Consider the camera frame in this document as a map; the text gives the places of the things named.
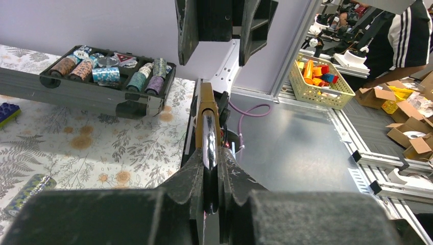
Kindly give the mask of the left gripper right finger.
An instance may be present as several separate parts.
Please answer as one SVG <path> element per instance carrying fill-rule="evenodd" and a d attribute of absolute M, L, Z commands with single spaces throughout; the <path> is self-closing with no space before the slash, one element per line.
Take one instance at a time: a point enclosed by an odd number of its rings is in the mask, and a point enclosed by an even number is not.
<path fill-rule="evenodd" d="M 370 195 L 272 192 L 221 152 L 220 241 L 227 244 L 415 244 L 404 219 L 389 219 Z"/>

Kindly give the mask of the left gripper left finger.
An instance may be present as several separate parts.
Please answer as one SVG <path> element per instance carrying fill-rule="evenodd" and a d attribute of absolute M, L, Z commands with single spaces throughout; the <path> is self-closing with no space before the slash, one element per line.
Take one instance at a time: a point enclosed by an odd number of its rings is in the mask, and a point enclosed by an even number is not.
<path fill-rule="evenodd" d="M 201 244 L 202 151 L 153 189 L 43 191 L 2 244 Z"/>

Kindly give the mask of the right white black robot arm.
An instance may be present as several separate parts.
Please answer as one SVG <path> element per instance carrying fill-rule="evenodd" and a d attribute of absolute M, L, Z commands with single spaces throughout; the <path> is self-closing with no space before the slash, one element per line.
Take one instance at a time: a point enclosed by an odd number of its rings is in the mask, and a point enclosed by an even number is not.
<path fill-rule="evenodd" d="M 264 48 L 277 1 L 176 0 L 178 57 L 186 65 L 199 42 L 229 42 L 230 48 L 209 80 L 218 93 L 231 93 L 234 80 L 249 58 Z"/>

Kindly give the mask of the brass padlock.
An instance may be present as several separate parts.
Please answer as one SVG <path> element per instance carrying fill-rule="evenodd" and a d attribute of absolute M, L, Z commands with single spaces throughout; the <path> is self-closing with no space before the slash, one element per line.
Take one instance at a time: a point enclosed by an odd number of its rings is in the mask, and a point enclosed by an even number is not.
<path fill-rule="evenodd" d="M 218 161 L 221 130 L 212 84 L 200 85 L 196 117 L 196 147 L 202 150 L 204 210 L 215 214 L 219 206 Z"/>

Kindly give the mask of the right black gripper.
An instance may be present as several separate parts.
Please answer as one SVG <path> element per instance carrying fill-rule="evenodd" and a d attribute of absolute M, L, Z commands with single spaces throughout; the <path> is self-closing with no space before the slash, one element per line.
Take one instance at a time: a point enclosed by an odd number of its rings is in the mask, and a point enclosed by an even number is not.
<path fill-rule="evenodd" d="M 239 66 L 268 43 L 279 2 L 273 0 L 176 0 L 178 59 L 185 66 L 199 41 L 239 39 Z"/>

